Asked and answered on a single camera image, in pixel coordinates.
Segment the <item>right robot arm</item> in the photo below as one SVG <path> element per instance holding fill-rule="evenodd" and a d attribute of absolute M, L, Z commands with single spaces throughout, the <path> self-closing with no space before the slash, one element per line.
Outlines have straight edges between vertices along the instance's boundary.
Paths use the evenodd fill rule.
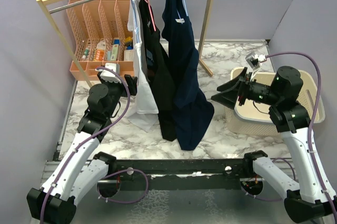
<path fill-rule="evenodd" d="M 297 100 L 303 86 L 300 72 L 282 66 L 270 85 L 252 80 L 251 75 L 244 68 L 236 78 L 219 86 L 211 99 L 229 109 L 244 105 L 246 100 L 268 105 L 270 119 L 288 147 L 298 179 L 287 176 L 261 150 L 244 155 L 243 173 L 268 182 L 295 223 L 336 215 L 336 192 L 328 185 L 314 146 L 312 117 Z"/>

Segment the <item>navy blue t shirt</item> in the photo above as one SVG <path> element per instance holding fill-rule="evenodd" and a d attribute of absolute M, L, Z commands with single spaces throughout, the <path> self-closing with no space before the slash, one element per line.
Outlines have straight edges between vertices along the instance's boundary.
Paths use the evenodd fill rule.
<path fill-rule="evenodd" d="M 162 37 L 168 42 L 168 69 L 176 86 L 171 115 L 180 148 L 192 151 L 204 137 L 214 107 L 199 87 L 199 53 L 183 0 L 165 0 L 162 19 Z"/>

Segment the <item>black t shirt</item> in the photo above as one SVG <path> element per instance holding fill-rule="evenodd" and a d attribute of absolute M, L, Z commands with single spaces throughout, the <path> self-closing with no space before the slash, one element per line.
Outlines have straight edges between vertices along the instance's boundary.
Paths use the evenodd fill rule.
<path fill-rule="evenodd" d="M 148 0 L 140 0 L 138 7 L 143 27 L 148 78 L 158 107 L 161 135 L 167 141 L 174 141 L 176 139 L 176 131 L 171 111 L 176 88 L 166 65 L 168 55 L 160 43 L 160 30 L 151 19 L 153 12 L 148 5 Z"/>

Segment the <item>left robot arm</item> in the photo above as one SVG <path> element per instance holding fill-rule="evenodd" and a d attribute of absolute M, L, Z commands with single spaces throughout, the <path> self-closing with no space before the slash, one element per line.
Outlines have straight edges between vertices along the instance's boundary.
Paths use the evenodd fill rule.
<path fill-rule="evenodd" d="M 121 77 L 108 66 L 96 70 L 100 83 L 89 89 L 87 109 L 66 155 L 40 189 L 32 188 L 27 194 L 31 215 L 40 223 L 71 223 L 90 189 L 100 179 L 116 174 L 116 158 L 109 154 L 100 152 L 88 166 L 85 163 L 116 124 L 111 119 L 117 115 L 120 98 L 136 95 L 137 78 Z"/>

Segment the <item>pink hanger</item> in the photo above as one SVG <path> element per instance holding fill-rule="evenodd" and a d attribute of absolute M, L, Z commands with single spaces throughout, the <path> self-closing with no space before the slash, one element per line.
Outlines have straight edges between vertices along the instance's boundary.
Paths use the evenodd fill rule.
<path fill-rule="evenodd" d="M 154 21 L 154 17 L 153 17 L 153 12 L 152 12 L 152 8 L 151 8 L 150 0 L 147 0 L 147 4 L 148 4 L 148 9 L 149 9 L 149 13 L 150 13 L 150 18 L 151 18 L 153 30 L 154 30 L 154 32 L 156 32 L 156 25 L 155 25 L 155 21 Z"/>

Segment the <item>white t shirt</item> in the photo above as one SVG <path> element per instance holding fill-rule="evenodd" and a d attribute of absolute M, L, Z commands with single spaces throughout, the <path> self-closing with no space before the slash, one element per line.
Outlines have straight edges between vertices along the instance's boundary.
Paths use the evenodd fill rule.
<path fill-rule="evenodd" d="M 131 123 L 148 132 L 158 120 L 158 108 L 147 77 L 146 53 L 143 44 L 143 27 L 140 19 L 138 0 L 133 1 L 138 24 L 138 42 L 133 29 L 134 24 L 131 3 L 127 28 L 133 33 L 133 69 L 134 76 L 137 77 L 137 94 L 135 96 L 134 105 L 127 112 L 127 118 Z"/>

